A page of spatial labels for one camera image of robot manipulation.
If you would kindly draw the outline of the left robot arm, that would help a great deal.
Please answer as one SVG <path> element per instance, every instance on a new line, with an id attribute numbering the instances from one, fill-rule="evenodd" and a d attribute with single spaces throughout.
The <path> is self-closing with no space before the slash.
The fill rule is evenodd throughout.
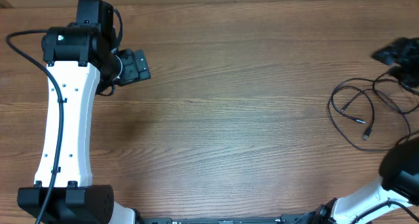
<path id="1" fill-rule="evenodd" d="M 92 106 L 117 86 L 150 78 L 143 51 L 120 49 L 120 13 L 102 0 L 79 0 L 76 20 L 42 31 L 48 78 L 43 153 L 31 187 L 17 203 L 38 223 L 141 223 L 139 212 L 115 201 L 110 185 L 93 182 L 90 165 Z"/>

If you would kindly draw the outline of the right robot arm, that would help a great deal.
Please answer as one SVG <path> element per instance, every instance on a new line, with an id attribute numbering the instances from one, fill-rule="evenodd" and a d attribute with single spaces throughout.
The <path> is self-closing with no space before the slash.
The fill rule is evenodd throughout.
<path id="1" fill-rule="evenodd" d="M 370 91 L 402 117 L 417 110 L 403 111 L 376 85 L 393 82 L 418 95 L 418 38 L 400 37 L 371 57 L 389 70 L 372 80 Z M 378 177 L 349 196 L 334 198 L 313 212 L 303 214 L 296 223 L 372 223 L 397 209 L 418 220 L 410 207 L 418 205 L 418 133 L 409 130 L 390 149 L 384 149 Z"/>

